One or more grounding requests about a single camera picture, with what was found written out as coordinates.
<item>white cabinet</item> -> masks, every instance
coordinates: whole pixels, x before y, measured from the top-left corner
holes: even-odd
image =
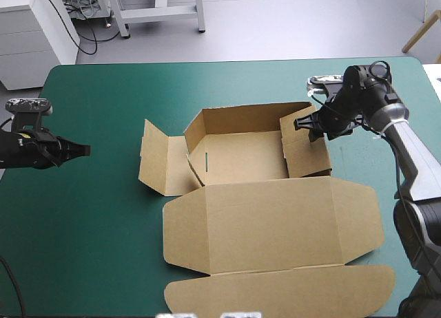
[[[62,0],[52,1],[78,44]],[[53,67],[75,64],[77,53],[48,0],[0,0],[0,81],[6,89],[43,86]]]

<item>white table frame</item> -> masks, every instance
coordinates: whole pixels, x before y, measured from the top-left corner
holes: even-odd
[[[131,23],[145,23],[169,21],[177,19],[198,19],[199,32],[205,32],[205,17],[202,0],[196,0],[190,6],[168,6],[167,0],[155,0],[154,8],[139,8],[124,10],[121,0],[110,0],[112,10],[118,24],[121,36],[129,38],[128,25]]]

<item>open cardboard box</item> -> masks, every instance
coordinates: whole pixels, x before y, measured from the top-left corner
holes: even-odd
[[[202,109],[184,131],[169,137],[145,120],[139,180],[166,195],[204,185],[329,175],[323,138],[309,142],[294,120],[311,103],[270,103]]]
[[[168,202],[163,223],[165,260],[211,275],[167,285],[172,312],[366,317],[394,286],[388,266],[345,265],[384,241],[376,194],[360,184],[324,176],[206,186]]]

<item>green table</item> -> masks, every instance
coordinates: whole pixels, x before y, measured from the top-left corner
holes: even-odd
[[[307,77],[341,74],[375,59],[74,65],[52,70],[42,93],[54,113],[45,124],[92,146],[90,158],[60,169],[7,170],[0,183],[0,253],[22,287],[29,315],[154,315],[167,310],[163,289],[200,274],[167,265],[162,207],[170,200],[138,179],[143,120],[180,135],[202,107],[308,100]],[[441,159],[441,104],[421,64],[386,58],[411,110],[411,126]],[[386,241],[357,264],[388,264],[396,288],[377,315],[395,315],[416,273],[392,221],[392,153],[357,129],[328,144],[335,177],[378,193]],[[0,272],[0,312],[17,314]]]

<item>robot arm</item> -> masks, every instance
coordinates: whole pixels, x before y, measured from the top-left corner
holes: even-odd
[[[6,110],[13,114],[11,132],[0,128],[0,169],[60,167],[64,162],[90,155],[90,146],[54,136],[42,126],[52,113],[46,99],[11,99]]]
[[[398,316],[434,318],[441,315],[441,165],[410,128],[409,110],[391,83],[384,61],[348,67],[343,76],[312,77],[309,95],[326,94],[327,99],[294,126],[309,129],[311,141],[324,134],[333,140],[362,126],[391,145],[404,175],[400,184],[397,170],[394,222],[412,267],[421,275]]]

